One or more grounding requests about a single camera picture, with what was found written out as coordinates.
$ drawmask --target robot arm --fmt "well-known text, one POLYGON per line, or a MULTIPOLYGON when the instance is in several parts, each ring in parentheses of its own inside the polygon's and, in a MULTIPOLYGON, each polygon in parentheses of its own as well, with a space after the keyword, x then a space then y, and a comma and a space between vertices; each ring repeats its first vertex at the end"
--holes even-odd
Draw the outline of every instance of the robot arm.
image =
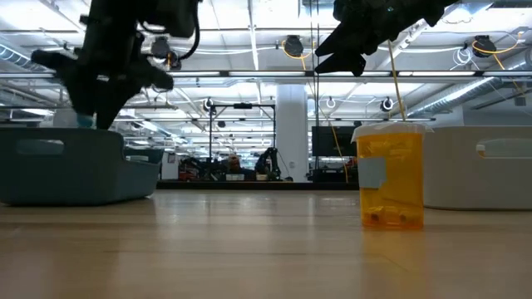
POLYGON ((401 31, 420 19, 435 26, 445 7, 456 0, 336 0, 333 16, 340 25, 316 50, 332 54, 316 72, 350 71, 360 76, 366 67, 362 54, 371 55, 386 40, 395 41, 401 31))
POLYGON ((277 153, 278 151, 276 148, 266 149, 266 151, 260 155, 259 160, 257 161, 257 164, 255 165, 255 171, 259 174, 267 174, 272 180, 280 180, 281 169, 279 168, 278 163, 277 163, 277 153), (272 161, 271 170, 268 169, 268 166, 266 163, 268 159, 272 161))
POLYGON ((78 58, 37 50, 32 60, 56 71, 78 115, 96 114, 97 128, 106 130, 124 104, 142 87, 154 86, 161 90, 174 87, 173 78, 148 61, 148 56, 166 58, 171 53, 141 53, 145 37, 137 30, 138 26, 152 34, 172 37, 191 37, 195 32, 195 44, 190 51, 174 59, 180 64, 199 44, 200 1, 92 0, 89 15, 80 20, 86 25, 86 35, 83 48, 75 50, 78 58), (145 22, 164 29, 149 30, 145 22))

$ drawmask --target fluorescent light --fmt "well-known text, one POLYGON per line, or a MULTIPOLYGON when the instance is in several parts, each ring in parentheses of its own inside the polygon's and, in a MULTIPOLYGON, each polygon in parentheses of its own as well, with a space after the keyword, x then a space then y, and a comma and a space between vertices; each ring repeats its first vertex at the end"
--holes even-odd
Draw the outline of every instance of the fluorescent light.
POLYGON ((0 121, 11 121, 11 122, 21 122, 21 123, 32 123, 32 122, 42 122, 44 119, 0 119, 0 121))
POLYGON ((484 76, 532 76, 532 71, 485 71, 484 76))
MULTIPOLYGON (((390 74, 389 71, 364 71, 361 76, 389 76, 390 74)), ((320 76, 353 76, 353 74, 350 71, 337 71, 320 76)))
POLYGON ((321 158, 320 160, 322 161, 344 161, 344 160, 347 160, 347 158, 321 158))
POLYGON ((337 71, 334 73, 323 74, 321 76, 352 76, 350 71, 337 71))
POLYGON ((473 76, 474 71, 400 71, 399 76, 473 76))
POLYGON ((219 71, 171 71, 170 76, 219 76, 219 71))
POLYGON ((235 133, 235 134, 248 134, 248 133, 273 133, 273 130, 221 130, 218 132, 213 132, 217 134, 229 134, 229 133, 235 133))
POLYGON ((362 76, 389 76, 391 72, 389 71, 364 71, 362 76))
POLYGON ((135 122, 135 121, 141 121, 145 119, 115 119, 115 122, 135 122))
POLYGON ((41 115, 41 116, 53 115, 53 112, 51 112, 50 110, 44 110, 44 109, 22 109, 22 111, 31 113, 34 115, 41 115))
POLYGON ((305 76, 304 71, 230 71, 230 76, 305 76))

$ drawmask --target desk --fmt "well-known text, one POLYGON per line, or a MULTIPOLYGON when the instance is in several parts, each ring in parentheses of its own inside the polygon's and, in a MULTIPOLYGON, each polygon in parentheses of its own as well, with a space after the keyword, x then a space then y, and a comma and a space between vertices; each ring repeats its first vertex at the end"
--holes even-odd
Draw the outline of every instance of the desk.
POLYGON ((529 298, 532 213, 364 230, 356 192, 159 191, 0 207, 2 299, 529 298))

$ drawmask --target label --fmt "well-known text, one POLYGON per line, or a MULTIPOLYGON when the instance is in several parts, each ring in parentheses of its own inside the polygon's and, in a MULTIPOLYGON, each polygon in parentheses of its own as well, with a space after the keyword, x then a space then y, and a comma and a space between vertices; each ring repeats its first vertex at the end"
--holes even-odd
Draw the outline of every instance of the label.
POLYGON ((384 157, 358 160, 358 184, 360 188, 379 189, 386 181, 386 159, 384 157))

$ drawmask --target black screen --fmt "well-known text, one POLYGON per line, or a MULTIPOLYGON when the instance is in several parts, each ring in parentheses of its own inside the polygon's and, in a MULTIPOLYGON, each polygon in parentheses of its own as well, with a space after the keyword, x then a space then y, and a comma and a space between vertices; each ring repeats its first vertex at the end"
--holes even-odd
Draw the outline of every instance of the black screen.
MULTIPOLYGON (((357 155, 357 144, 351 143, 352 133, 357 127, 334 127, 342 156, 357 155)), ((334 140, 333 129, 330 126, 313 127, 313 156, 339 157, 340 153, 334 140)))

